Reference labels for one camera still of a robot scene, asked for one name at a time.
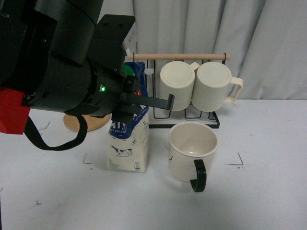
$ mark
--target black wire rack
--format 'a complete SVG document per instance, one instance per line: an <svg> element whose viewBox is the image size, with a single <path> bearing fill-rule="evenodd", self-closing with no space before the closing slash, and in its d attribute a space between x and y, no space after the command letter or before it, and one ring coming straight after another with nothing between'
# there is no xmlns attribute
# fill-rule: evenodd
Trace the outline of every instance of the black wire rack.
<svg viewBox="0 0 307 230"><path fill-rule="evenodd" d="M224 58L222 60L222 64L225 64L226 59L230 59L227 57L227 54L224 53ZM146 87L148 89L148 82L151 80L151 91L148 90L149 96L157 97L157 76L156 76L156 66L158 59L153 59L152 64L150 67L149 59L147 59L146 62L146 68L147 69L153 69L153 74L146 74L145 73L145 83ZM196 109L192 103L188 106L188 108L184 109L183 111L168 111L163 110L159 108L150 108L150 117L149 117L149 128L171 128L174 125L181 123L183 121L199 121L206 125L208 125L211 128L219 128L220 127L220 121L218 119L218 116L216 112L203 112L198 109Z"/></svg>

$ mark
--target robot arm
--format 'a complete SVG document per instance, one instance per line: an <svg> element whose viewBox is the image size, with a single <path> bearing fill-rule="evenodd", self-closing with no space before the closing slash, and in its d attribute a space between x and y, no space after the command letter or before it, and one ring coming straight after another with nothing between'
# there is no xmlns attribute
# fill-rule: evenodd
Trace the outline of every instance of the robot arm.
<svg viewBox="0 0 307 230"><path fill-rule="evenodd" d="M77 117L112 113L124 123L139 113L134 104L171 109L172 95L134 95L139 83L123 71L122 44L135 19L105 15L96 24L102 3L0 1L0 132L22 134L30 108Z"/></svg>

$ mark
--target cream mug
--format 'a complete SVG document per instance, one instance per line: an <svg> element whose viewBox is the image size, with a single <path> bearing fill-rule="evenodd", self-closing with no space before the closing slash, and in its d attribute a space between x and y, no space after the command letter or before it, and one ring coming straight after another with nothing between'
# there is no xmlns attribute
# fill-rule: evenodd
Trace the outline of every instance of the cream mug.
<svg viewBox="0 0 307 230"><path fill-rule="evenodd" d="M218 146L215 132L202 123L183 122L170 129L168 141L171 173L181 181L190 182L195 192L204 191Z"/></svg>
<svg viewBox="0 0 307 230"><path fill-rule="evenodd" d="M238 88L233 97L228 97L232 84L238 85ZM191 101L197 109L213 112L219 109L223 102L233 103L242 88L242 79L232 77L226 65L207 62L197 70Z"/></svg>
<svg viewBox="0 0 307 230"><path fill-rule="evenodd" d="M167 99L169 94L175 96L172 111L184 110L190 105L195 81L196 62L191 65L183 61L172 61L164 65L160 72L161 98Z"/></svg>

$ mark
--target wooden dowel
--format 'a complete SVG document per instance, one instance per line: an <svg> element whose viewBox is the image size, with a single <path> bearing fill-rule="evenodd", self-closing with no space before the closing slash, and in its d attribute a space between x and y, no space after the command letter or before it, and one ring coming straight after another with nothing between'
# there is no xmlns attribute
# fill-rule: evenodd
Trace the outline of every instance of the wooden dowel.
<svg viewBox="0 0 307 230"><path fill-rule="evenodd" d="M130 60L224 60L225 54L129 54Z"/></svg>

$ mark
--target white curtain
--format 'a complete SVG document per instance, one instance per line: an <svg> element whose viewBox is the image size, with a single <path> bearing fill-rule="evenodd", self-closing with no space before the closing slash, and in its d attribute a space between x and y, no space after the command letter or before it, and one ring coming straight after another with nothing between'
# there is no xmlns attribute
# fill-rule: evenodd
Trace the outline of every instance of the white curtain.
<svg viewBox="0 0 307 230"><path fill-rule="evenodd" d="M231 54L241 99L307 99L307 0L105 0L105 13L136 17L138 53Z"/></svg>

